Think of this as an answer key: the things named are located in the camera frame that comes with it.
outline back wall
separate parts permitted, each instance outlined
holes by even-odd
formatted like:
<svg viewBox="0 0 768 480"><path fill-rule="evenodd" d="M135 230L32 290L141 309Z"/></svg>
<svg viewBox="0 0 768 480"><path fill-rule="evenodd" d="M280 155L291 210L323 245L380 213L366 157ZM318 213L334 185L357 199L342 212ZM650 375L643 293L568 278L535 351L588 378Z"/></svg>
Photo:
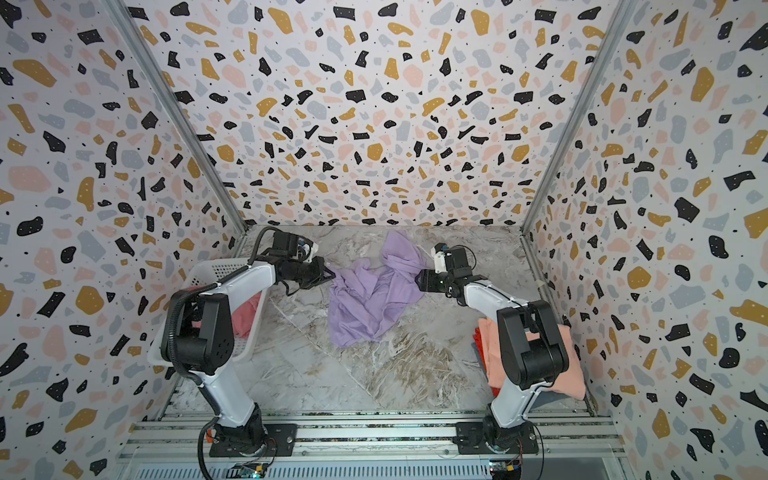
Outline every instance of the back wall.
<svg viewBox="0 0 768 480"><path fill-rule="evenodd" d="M520 222L613 13L607 0L128 4L259 224Z"/></svg>

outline metal corner post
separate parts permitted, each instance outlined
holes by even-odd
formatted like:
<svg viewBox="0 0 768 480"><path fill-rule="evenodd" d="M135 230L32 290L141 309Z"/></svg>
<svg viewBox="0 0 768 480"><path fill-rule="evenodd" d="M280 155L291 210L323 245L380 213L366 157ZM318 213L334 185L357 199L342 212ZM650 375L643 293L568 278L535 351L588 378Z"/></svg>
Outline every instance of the metal corner post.
<svg viewBox="0 0 768 480"><path fill-rule="evenodd" d="M584 87L581 89L581 92L579 92L576 104L571 110L571 114L568 116L568 121L565 123L563 136L560 137L558 146L554 149L554 153L552 154L552 161L547 166L544 176L541 179L541 183L536 189L536 194L531 202L531 206L525 214L525 219L523 220L521 228L523 235L531 231L536 219L536 214L547 197L546 191L554 183L555 176L565 162L565 154L571 147L571 143L576 136L579 125L581 125L581 121L589 109L589 105L598 89L603 73L605 73L606 68L611 63L616 45L626 29L627 23L629 23L637 2L638 0L619 0L618 5L614 10L614 15L611 17L611 21L608 23L608 28L605 32L603 44L600 46L598 54L595 56L594 66L587 76L587 81L584 83Z"/></svg>
<svg viewBox="0 0 768 480"><path fill-rule="evenodd" d="M101 0L101 4L107 10L115 28L123 36L125 43L131 50L131 54L146 75L147 81L170 117L172 124L178 130L182 140L192 150L192 155L197 159L197 164L203 171L208 186L219 200L224 213L230 218L230 224L237 230L237 236L242 239L247 230L246 224L242 217L240 217L232 197L227 193L227 189L224 188L219 174L211 162L209 162L208 154L205 152L203 145L197 139L192 126L184 116L178 102L176 102L174 93L165 83L162 70L157 65L152 52L144 42L138 27L128 14L128 9L123 0Z"/></svg>

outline patterned wallpaper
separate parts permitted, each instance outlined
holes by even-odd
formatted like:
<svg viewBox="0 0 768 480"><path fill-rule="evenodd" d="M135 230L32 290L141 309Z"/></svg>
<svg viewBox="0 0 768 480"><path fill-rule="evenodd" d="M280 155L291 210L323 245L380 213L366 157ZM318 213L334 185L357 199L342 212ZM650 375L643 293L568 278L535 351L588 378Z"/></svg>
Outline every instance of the patterned wallpaper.
<svg viewBox="0 0 768 480"><path fill-rule="evenodd" d="M612 3L127 2L247 222L428 225L521 222Z"/></svg>
<svg viewBox="0 0 768 480"><path fill-rule="evenodd" d="M638 478L768 478L766 22L638 2L531 233Z"/></svg>
<svg viewBox="0 0 768 480"><path fill-rule="evenodd" d="M107 478L168 297L233 238L101 4L0 0L0 478Z"/></svg>

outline pink cloth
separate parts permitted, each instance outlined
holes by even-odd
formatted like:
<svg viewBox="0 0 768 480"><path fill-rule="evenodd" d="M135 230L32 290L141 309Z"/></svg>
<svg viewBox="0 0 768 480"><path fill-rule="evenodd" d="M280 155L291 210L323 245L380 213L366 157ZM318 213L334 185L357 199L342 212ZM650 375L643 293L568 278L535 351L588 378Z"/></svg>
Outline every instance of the pink cloth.
<svg viewBox="0 0 768 480"><path fill-rule="evenodd" d="M193 290L196 286L190 286L185 290ZM248 338L250 328L253 326L253 320L256 318L256 310L259 307L261 292L250 297L243 305L237 307L232 313L232 331L241 339ZM192 326L200 328L200 322L192 322Z"/></svg>
<svg viewBox="0 0 768 480"><path fill-rule="evenodd" d="M502 366L502 351L498 344L498 325L491 319L481 318L478 320L478 327L482 348L485 351L485 370L488 373L488 384L500 389L507 378L507 374ZM584 373L581 371L578 356L574 350L571 328L565 325L558 325L558 328L563 337L565 349L568 351L568 370L561 373L554 381L554 385L545 390L554 390L576 400L583 400L587 393L587 386L584 384ZM539 335L538 333L526 332L525 337L528 340L533 340L537 339Z"/></svg>

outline plastic basket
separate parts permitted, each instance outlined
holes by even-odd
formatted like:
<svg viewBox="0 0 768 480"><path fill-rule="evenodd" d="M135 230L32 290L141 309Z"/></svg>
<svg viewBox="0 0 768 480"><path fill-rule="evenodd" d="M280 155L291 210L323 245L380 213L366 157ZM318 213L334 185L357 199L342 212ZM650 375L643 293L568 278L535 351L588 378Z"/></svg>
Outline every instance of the plastic basket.
<svg viewBox="0 0 768 480"><path fill-rule="evenodd" d="M190 286L207 285L213 283L225 275L232 273L243 265L248 263L248 258L223 258L220 260L206 260L199 262L192 267L192 270L187 274L187 279L181 285L181 288L188 288ZM269 288L261 291L261 297L259 298L259 305L256 308L256 315L253 318L253 325L250 327L248 338L240 338L235 335L235 347L232 352L232 361L235 363L247 362L253 355L253 347L256 345L256 337L259 332L259 325L261 324L261 313L266 302ZM162 343L162 336L165 332L165 320L160 325L157 333L154 337L152 347L147 353L147 360L151 365L172 366L170 362L163 360L160 355L160 344Z"/></svg>

